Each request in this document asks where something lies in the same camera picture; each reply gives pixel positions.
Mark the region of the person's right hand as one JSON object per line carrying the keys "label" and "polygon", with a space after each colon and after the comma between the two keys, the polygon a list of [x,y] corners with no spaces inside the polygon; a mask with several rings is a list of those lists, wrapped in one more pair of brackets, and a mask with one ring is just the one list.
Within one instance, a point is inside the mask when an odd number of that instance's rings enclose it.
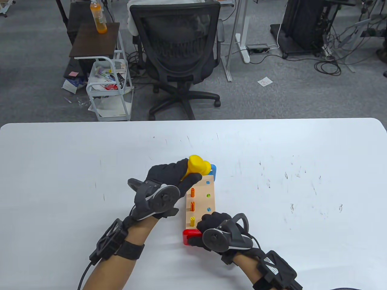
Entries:
{"label": "person's right hand", "polygon": [[[202,220],[197,223],[197,230],[204,233],[211,228],[217,228],[223,221],[231,219],[227,213],[213,212],[212,214],[204,214]],[[191,237],[188,239],[188,244],[193,247],[200,247],[207,251],[211,251],[203,242],[202,237]]]}

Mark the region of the person's left hand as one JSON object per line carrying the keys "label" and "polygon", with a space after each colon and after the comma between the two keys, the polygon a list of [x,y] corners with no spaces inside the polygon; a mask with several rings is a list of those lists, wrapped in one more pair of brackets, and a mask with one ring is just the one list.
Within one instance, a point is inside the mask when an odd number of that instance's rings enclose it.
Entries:
{"label": "person's left hand", "polygon": [[180,191],[180,199],[182,199],[189,189],[202,180],[200,173],[191,173],[185,176],[187,170],[188,158],[181,159],[176,163],[155,165],[149,169],[146,180],[161,185],[176,186]]}

